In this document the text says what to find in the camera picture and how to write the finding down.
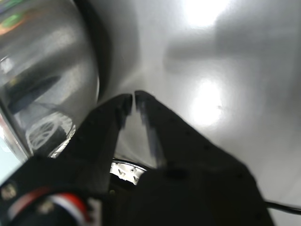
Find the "wire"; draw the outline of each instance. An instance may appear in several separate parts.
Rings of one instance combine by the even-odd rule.
[[[301,215],[301,208],[295,206],[287,206],[276,202],[266,201],[267,208],[279,210],[286,213]]]

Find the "stainless steel bowl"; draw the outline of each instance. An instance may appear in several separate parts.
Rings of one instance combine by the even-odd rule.
[[[18,159],[61,151],[95,107],[98,87],[71,0],[0,1],[0,137]]]

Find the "shiny metal part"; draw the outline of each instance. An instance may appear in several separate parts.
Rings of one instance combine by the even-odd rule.
[[[37,207],[37,212],[40,214],[48,214],[55,209],[55,205],[50,200],[45,200]]]
[[[2,1],[0,44],[2,121],[17,135],[8,146],[21,161],[60,152],[98,96],[81,14],[72,0]]]
[[[17,195],[16,188],[12,184],[4,185],[1,188],[1,197],[5,201],[14,198],[16,195]]]
[[[134,185],[138,183],[140,176],[146,169],[122,160],[113,160],[110,173],[118,176],[120,179],[132,182]]]
[[[301,204],[299,0],[90,0],[114,47],[103,101],[143,89],[242,160],[263,196]],[[133,110],[116,158],[155,167]],[[273,211],[277,225],[301,217]]]

